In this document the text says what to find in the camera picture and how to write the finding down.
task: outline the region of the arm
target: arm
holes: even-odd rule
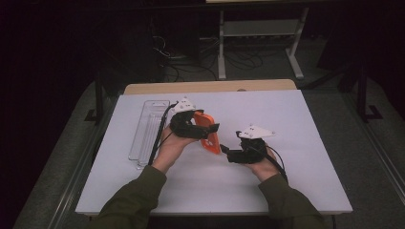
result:
[[[196,139],[178,137],[164,129],[159,154],[152,166],[146,166],[139,177],[121,187],[107,201],[88,229],[146,228],[150,212],[158,206],[166,173],[189,143]]]
[[[252,173],[261,181],[259,189],[268,204],[269,216],[280,220],[284,229],[326,228],[324,220],[310,201],[300,192],[288,186],[273,164],[264,159],[247,164]]]

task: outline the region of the table surface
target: table surface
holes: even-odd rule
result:
[[[281,82],[254,81],[239,83],[262,86]],[[179,85],[173,87],[181,90]],[[283,158],[290,186],[306,195],[322,214],[352,211],[301,91],[288,88],[283,91],[130,94],[135,87],[129,87],[128,94],[122,95],[117,102],[77,204],[78,213],[97,215],[122,185],[140,174],[136,162],[128,156],[144,101],[168,99],[176,102],[185,96],[197,109],[204,109],[220,123],[220,142],[231,149],[240,148],[235,131],[250,124],[274,131],[276,136],[264,140]],[[152,211],[154,215],[261,215],[267,212],[266,200],[257,187],[259,180],[246,167],[228,163],[224,154],[207,152],[199,142],[184,149],[167,176],[160,204]]]

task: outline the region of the dark floor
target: dark floor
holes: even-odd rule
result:
[[[225,62],[227,80],[289,78],[298,87],[307,85],[329,73],[316,67],[325,42],[318,39],[303,40],[300,43],[296,56],[305,76],[303,80],[294,78],[283,46],[266,47],[260,52],[233,52],[232,47],[228,47]],[[178,64],[175,65],[177,70],[166,69],[166,81],[202,81],[217,77],[214,53],[209,54],[201,63],[210,71],[202,67],[179,65],[185,63],[182,61],[173,61],[173,64]],[[370,80],[368,104],[376,105],[384,118],[365,124],[354,111],[355,90],[349,94],[339,93],[339,80],[338,75],[314,90],[303,91],[320,136],[353,207],[352,213],[336,216],[337,228],[404,228],[404,203],[380,159],[378,147],[375,147],[380,144],[397,171],[405,176],[405,158],[402,154],[405,149],[404,121],[387,101],[381,88]],[[108,121],[108,111],[111,112],[114,108],[114,101],[110,99],[106,102],[107,120],[95,127],[94,123],[83,121],[87,112],[95,108],[94,85],[89,86],[81,96],[15,228],[83,228],[86,225],[88,218],[76,214],[75,205],[91,168],[89,156],[93,152],[88,151],[93,150],[102,136]],[[370,137],[369,131],[373,131],[375,139]],[[185,225],[183,228],[198,228],[193,223],[201,219],[176,220],[180,225]],[[326,221],[331,228],[330,217],[326,217]],[[204,228],[224,228],[229,222],[230,220],[210,218],[200,225]],[[245,226],[238,224],[236,227],[232,224],[233,228],[268,226],[263,223],[262,218],[245,219],[245,222]]]

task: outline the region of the clear plastic tray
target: clear plastic tray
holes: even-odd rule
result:
[[[143,103],[139,124],[128,156],[130,160],[136,162],[137,169],[143,169],[148,164],[158,135],[161,117],[169,105],[168,100],[148,100]],[[170,118],[171,111],[167,116],[169,121]]]

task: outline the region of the olive green sleeve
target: olive green sleeve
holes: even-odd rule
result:
[[[269,216],[280,220],[283,229],[326,228],[323,217],[300,192],[288,186],[281,175],[259,185],[264,194]]]
[[[166,176],[162,172],[146,166],[137,179],[122,186],[107,201],[86,228],[146,228],[149,213],[158,206],[158,197],[165,182]]]

